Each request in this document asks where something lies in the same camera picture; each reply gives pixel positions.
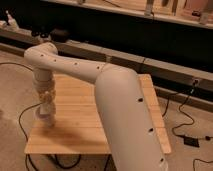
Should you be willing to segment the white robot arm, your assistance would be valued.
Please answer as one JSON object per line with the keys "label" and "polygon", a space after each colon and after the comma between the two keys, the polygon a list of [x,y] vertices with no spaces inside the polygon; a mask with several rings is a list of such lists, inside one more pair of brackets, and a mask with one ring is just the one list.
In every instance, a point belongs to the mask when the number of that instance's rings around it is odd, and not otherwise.
{"label": "white robot arm", "polygon": [[138,74],[106,62],[64,57],[42,43],[25,50],[34,67],[34,86],[41,106],[38,118],[54,123],[55,71],[94,85],[95,102],[117,171],[168,171]]}

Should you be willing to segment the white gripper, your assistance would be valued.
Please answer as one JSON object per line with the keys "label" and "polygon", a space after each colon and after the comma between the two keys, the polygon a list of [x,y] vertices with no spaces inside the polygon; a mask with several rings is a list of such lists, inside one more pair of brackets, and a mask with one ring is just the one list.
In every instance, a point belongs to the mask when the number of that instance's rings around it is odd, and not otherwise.
{"label": "white gripper", "polygon": [[[53,79],[39,79],[35,78],[34,81],[35,90],[39,94],[43,94],[46,91],[55,89],[55,81]],[[47,94],[46,102],[42,102],[40,105],[40,115],[43,117],[48,114],[48,124],[55,124],[56,107],[54,103],[54,96],[51,93]]]}

